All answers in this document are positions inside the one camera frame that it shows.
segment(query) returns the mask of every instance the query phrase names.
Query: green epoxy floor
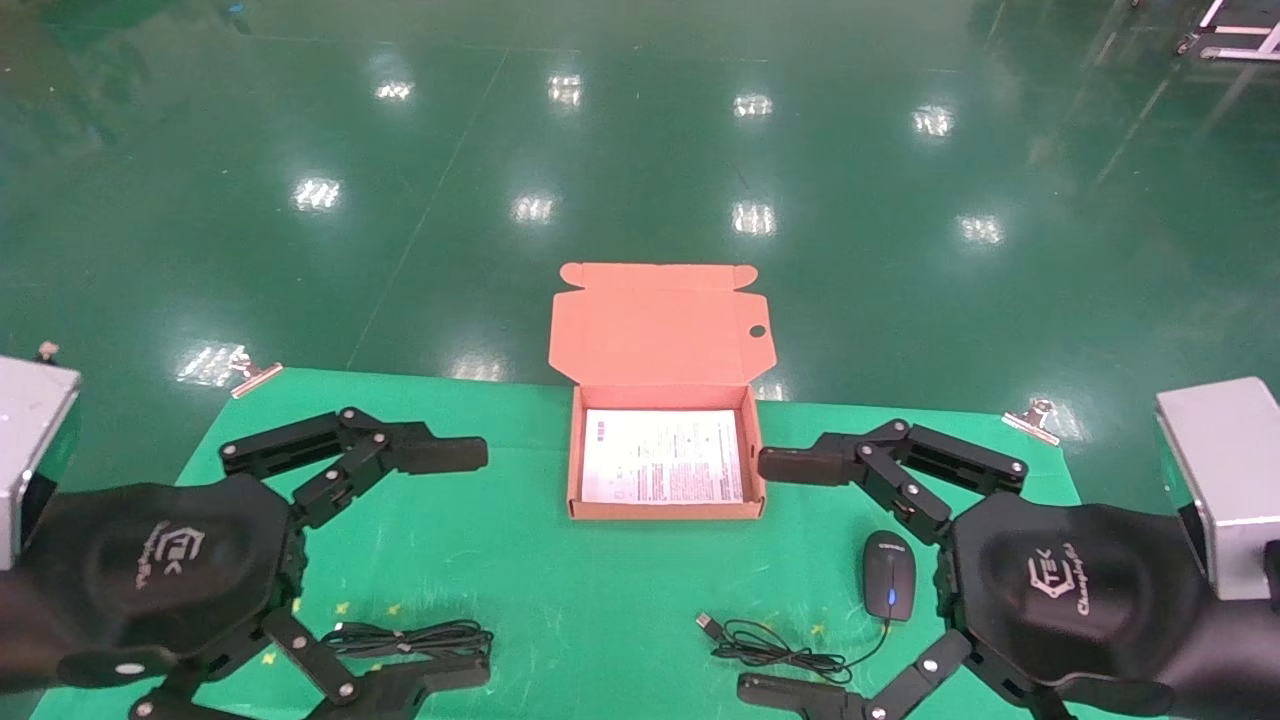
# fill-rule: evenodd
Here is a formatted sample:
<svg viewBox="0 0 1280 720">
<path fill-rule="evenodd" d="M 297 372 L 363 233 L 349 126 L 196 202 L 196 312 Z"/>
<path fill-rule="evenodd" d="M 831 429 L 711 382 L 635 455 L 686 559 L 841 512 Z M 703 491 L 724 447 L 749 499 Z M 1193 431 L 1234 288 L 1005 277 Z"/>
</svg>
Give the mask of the green epoxy floor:
<svg viewBox="0 0 1280 720">
<path fill-rule="evenodd" d="M 206 341 L 564 383 L 562 263 L 750 263 L 762 397 L 1047 396 L 1084 497 L 1151 506 L 1157 391 L 1280 387 L 1280 68 L 1174 59 L 1194 12 L 0 0 L 0 352 L 84 372 L 68 486 L 166 482 Z"/>
</svg>

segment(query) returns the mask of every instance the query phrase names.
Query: green table mat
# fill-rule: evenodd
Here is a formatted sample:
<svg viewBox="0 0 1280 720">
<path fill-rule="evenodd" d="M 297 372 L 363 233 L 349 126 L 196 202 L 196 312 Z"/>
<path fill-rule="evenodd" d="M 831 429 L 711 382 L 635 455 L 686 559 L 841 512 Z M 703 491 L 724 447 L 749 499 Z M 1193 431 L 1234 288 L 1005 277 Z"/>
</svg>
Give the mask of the green table mat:
<svg viewBox="0 0 1280 720">
<path fill-rule="evenodd" d="M 737 700 L 742 666 L 710 657 L 710 641 L 694 624 L 699 612 L 755 619 L 794 642 L 850 657 L 878 637 L 878 621 L 861 607 L 860 552 L 873 530 L 901 530 L 860 491 L 773 484 L 758 521 L 573 523 L 564 506 L 567 388 L 289 369 L 227 405 L 178 483 L 219 479 L 216 448 L 228 439 L 347 405 L 489 441 L 486 469 L 389 477 L 307 542 L 311 565 L 297 614 L 316 635 L 342 620 L 415 628 L 454 618 L 497 633 L 490 683 L 433 696 L 424 717 L 785 720 L 785 712 Z M 1079 502 L 1061 451 L 997 416 L 760 404 L 764 438 L 787 447 L 896 416 L 1024 459 L 1029 500 Z M 271 484 L 288 493 L 311 471 Z M 937 480 L 929 486 L 957 510 L 977 500 Z M 916 611 L 855 669 L 850 688 L 864 694 L 943 629 L 934 615 L 934 552 L 913 544 Z M 54 691 L 33 717 L 123 720 L 156 683 Z M 261 720 L 298 720 L 319 694 L 269 648 L 228 680 L 205 685 L 197 701 Z M 1023 719 L 1025 711 L 961 670 L 913 717 Z"/>
</svg>

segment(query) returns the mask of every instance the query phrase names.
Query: black computer mouse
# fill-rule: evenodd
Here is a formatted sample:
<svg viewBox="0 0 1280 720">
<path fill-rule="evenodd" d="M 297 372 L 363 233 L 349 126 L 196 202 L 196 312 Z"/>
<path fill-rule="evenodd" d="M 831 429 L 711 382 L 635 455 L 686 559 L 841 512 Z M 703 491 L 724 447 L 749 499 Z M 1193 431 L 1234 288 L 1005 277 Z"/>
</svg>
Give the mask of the black computer mouse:
<svg viewBox="0 0 1280 720">
<path fill-rule="evenodd" d="M 909 620 L 915 606 L 915 553 L 906 541 L 876 530 L 863 548 L 863 602 L 886 620 Z"/>
</svg>

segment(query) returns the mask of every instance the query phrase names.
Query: open box lid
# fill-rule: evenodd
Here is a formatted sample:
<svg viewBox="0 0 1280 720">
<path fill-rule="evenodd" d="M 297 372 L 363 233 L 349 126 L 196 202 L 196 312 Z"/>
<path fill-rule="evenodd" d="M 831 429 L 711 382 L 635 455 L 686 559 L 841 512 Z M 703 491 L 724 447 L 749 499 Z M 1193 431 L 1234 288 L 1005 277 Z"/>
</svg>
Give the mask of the open box lid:
<svg viewBox="0 0 1280 720">
<path fill-rule="evenodd" d="M 750 265 L 570 263 L 550 364 L 582 386 L 746 384 L 777 363 Z"/>
</svg>

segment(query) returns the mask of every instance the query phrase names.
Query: robotic hand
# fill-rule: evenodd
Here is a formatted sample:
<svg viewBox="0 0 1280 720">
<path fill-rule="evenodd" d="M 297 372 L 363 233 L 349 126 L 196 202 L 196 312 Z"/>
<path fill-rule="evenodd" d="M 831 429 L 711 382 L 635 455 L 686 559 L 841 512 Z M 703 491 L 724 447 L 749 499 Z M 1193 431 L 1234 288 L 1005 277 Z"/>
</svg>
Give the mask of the robotic hand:
<svg viewBox="0 0 1280 720">
<path fill-rule="evenodd" d="M 984 498 L 952 518 L 900 464 Z M 771 482 L 855 484 L 918 541 L 937 544 L 947 632 L 873 698 L 746 673 L 737 685 L 746 702 L 806 720 L 900 720 L 964 665 L 1041 720 L 1070 719 L 1064 702 L 1139 716 L 1280 719 L 1280 542 L 1257 553 L 1271 597 L 1222 600 L 1188 542 L 1194 510 L 1180 519 L 1028 502 L 1019 495 L 1024 462 L 905 420 L 824 433 L 808 450 L 763 448 L 759 470 Z"/>
<path fill-rule="evenodd" d="M 355 407 L 241 438 L 227 473 L 198 487 L 133 484 L 52 493 L 26 487 L 20 553 L 0 570 L 0 693 L 165 680 L 131 708 L 146 720 L 250 720 L 192 703 L 270 643 L 324 700 L 307 720 L 408 720 L 434 692 L 489 680 L 483 653 L 389 665 L 353 676 L 292 614 L 317 529 L 388 473 L 475 470 L 481 438 L 436 438 Z M 293 501 L 262 480 L 334 457 Z"/>
</svg>

